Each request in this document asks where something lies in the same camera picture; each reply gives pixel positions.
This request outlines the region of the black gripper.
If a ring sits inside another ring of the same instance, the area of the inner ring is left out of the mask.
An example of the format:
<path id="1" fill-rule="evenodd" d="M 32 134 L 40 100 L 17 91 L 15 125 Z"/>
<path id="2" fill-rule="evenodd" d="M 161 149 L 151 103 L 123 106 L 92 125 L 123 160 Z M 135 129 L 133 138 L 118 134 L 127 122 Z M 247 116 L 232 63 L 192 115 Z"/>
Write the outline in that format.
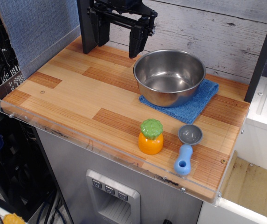
<path id="1" fill-rule="evenodd" d="M 155 33 L 157 12 L 141 0 L 91 0 L 87 11 L 99 47 L 110 40 L 110 23 L 131 29 L 129 58 L 143 51 L 148 36 Z"/>

